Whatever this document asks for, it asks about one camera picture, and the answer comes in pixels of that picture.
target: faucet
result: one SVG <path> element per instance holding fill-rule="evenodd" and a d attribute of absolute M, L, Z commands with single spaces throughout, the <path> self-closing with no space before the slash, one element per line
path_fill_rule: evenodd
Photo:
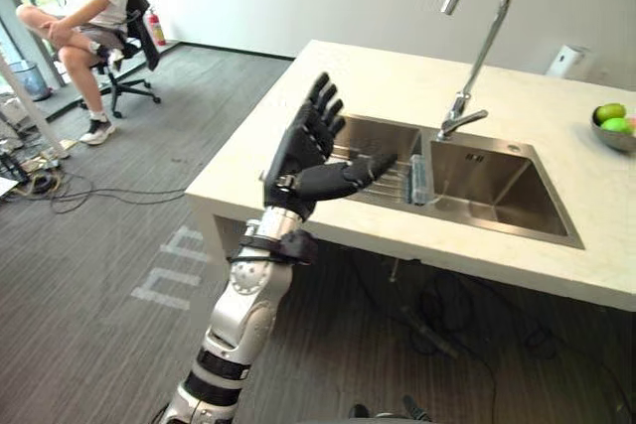
<path fill-rule="evenodd" d="M 446 15 L 452 15 L 455 7 L 457 6 L 457 2 L 459 2 L 459 0 L 445 0 L 441 11 Z M 455 130 L 457 130 L 457 128 L 463 126 L 464 124 L 472 123 L 473 121 L 477 121 L 488 116 L 488 111 L 486 111 L 485 109 L 477 111 L 473 114 L 469 114 L 468 116 L 463 116 L 463 114 L 464 109 L 466 108 L 466 103 L 470 100 L 471 97 L 470 91 L 472 90 L 473 84 L 475 83 L 475 80 L 479 75 L 479 71 L 484 64 L 484 60 L 486 59 L 486 55 L 488 55 L 490 46 L 493 44 L 493 41 L 495 40 L 495 37 L 497 37 L 497 33 L 499 32 L 499 28 L 506 18 L 510 2 L 511 0 L 500 0 L 497 16 L 495 17 L 495 20 L 490 27 L 488 37 L 486 37 L 486 40 L 484 41 L 484 45 L 479 52 L 479 56 L 477 57 L 472 70 L 470 71 L 468 81 L 466 81 L 464 87 L 461 88 L 461 90 L 459 90 L 455 95 L 455 102 L 446 114 L 439 133 L 437 133 L 438 141 L 445 141 L 450 139 L 450 135 Z"/>

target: robotic arm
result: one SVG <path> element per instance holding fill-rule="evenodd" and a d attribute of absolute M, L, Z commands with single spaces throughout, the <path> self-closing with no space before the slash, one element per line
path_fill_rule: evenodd
<path fill-rule="evenodd" d="M 317 201 L 344 198 L 379 178 L 396 155 L 325 164 L 345 126 L 337 88 L 326 73 L 314 83 L 285 131 L 264 181 L 265 212 L 247 222 L 230 280 L 190 373 L 179 384 L 160 424 L 230 424 L 249 369 L 265 345 L 292 266 L 316 254 L 300 229 Z"/>

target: man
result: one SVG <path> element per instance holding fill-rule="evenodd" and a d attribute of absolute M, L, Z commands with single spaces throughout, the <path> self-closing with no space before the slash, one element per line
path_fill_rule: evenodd
<path fill-rule="evenodd" d="M 67 16 L 55 17 L 32 5 L 18 7 L 20 20 L 58 49 L 74 85 L 88 106 L 90 127 L 79 140 L 103 143 L 115 127 L 101 103 L 99 86 L 90 68 L 108 62 L 117 68 L 123 55 L 127 0 L 67 0 Z"/>

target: double sink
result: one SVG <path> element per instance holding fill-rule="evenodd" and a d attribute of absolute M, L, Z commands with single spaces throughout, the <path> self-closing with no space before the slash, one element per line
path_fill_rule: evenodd
<path fill-rule="evenodd" d="M 348 116 L 333 160 L 397 154 L 354 201 L 584 248 L 535 149 L 527 144 Z"/>

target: kitchen counter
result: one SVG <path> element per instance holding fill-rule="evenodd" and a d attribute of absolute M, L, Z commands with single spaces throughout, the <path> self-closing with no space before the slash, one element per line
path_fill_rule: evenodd
<path fill-rule="evenodd" d="M 470 65 L 311 42 L 187 191 L 220 279 L 243 222 L 260 217 L 258 177 L 322 71 L 337 84 L 344 114 L 437 127 Z M 460 130 L 533 145 L 584 250 L 349 200 L 320 203 L 305 228 L 332 242 L 636 311 L 635 157 L 600 143 L 589 126 L 593 108 L 613 101 L 633 108 L 636 93 L 484 67 L 466 114 L 490 115 Z"/>

